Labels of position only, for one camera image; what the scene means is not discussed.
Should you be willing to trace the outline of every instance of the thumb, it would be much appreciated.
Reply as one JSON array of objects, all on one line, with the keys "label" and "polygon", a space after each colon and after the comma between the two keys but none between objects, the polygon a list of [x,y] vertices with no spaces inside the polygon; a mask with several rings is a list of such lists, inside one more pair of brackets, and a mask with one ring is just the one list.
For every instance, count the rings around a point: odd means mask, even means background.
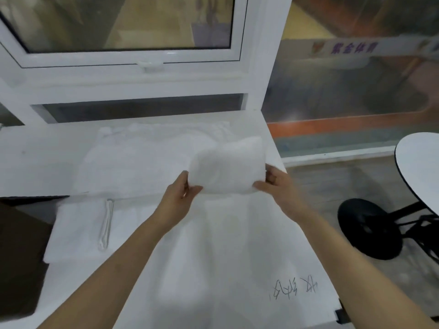
[{"label": "thumb", "polygon": [[189,191],[186,193],[186,196],[184,197],[187,201],[192,202],[195,196],[197,196],[200,191],[203,190],[203,187],[201,186],[193,186],[189,188]]},{"label": "thumb", "polygon": [[274,190],[276,189],[276,186],[273,186],[265,181],[255,181],[253,183],[253,187],[255,187],[257,190],[260,190],[261,192],[273,195]]}]

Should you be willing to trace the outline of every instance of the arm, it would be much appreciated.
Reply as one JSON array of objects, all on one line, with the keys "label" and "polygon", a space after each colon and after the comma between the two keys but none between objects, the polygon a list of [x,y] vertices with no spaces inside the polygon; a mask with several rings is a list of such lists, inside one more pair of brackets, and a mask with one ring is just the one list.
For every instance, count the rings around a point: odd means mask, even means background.
[{"label": "arm", "polygon": [[111,329],[155,246],[186,216],[201,189],[188,188],[183,171],[151,217],[38,329]]},{"label": "arm", "polygon": [[413,301],[307,206],[288,174],[268,165],[266,182],[257,181],[254,187],[271,194],[302,228],[355,328],[436,328]]}]

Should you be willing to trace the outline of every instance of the round table top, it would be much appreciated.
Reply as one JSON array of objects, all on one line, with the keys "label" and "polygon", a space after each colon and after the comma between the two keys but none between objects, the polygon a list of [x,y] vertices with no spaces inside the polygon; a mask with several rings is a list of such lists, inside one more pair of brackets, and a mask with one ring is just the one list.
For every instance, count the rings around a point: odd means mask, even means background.
[{"label": "round table top", "polygon": [[411,191],[439,215],[439,134],[411,134],[398,143],[395,161]]}]

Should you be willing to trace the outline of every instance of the folded white garment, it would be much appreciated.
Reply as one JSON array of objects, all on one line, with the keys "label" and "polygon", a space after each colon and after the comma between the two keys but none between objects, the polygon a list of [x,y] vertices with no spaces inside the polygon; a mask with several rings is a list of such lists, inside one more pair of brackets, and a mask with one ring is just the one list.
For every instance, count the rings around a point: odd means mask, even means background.
[{"label": "folded white garment", "polygon": [[265,180],[265,149],[258,136],[201,151],[189,167],[188,183],[209,194],[253,193],[256,180]]},{"label": "folded white garment", "polygon": [[194,156],[234,140],[228,122],[101,128],[72,194],[131,198],[162,194]]},{"label": "folded white garment", "polygon": [[112,217],[108,217],[106,203],[105,199],[61,203],[47,243],[44,262],[108,257],[157,207],[145,205],[118,209],[116,205]]}]

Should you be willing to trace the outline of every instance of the black table base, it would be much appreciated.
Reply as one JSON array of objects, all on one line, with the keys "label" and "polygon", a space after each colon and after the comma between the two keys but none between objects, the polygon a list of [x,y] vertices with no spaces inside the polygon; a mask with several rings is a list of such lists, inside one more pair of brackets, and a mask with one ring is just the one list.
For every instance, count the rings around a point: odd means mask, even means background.
[{"label": "black table base", "polygon": [[425,208],[425,204],[416,202],[387,213],[365,199],[348,199],[338,208],[338,223],[360,252],[379,260],[390,260],[403,248],[403,235],[395,221]]}]

